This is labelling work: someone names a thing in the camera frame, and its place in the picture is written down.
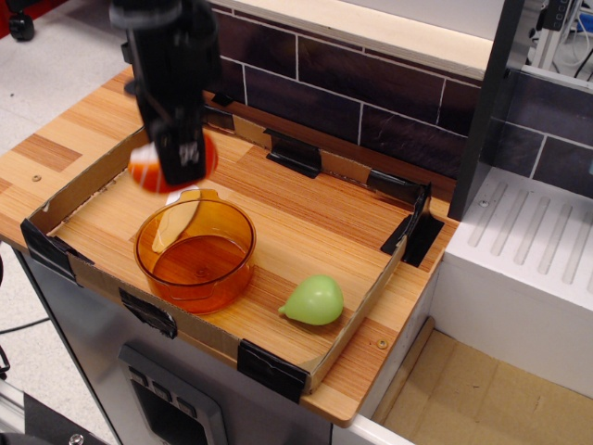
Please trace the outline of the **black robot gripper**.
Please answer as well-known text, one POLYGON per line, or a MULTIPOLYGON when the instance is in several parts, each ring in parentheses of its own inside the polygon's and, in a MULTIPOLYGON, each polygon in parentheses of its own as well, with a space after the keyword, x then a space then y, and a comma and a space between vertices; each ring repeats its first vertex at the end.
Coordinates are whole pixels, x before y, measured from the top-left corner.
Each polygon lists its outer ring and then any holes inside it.
POLYGON ((165 181, 203 180, 203 91, 221 74, 219 26, 210 3, 113 1, 109 18, 126 32, 138 108, 165 181))

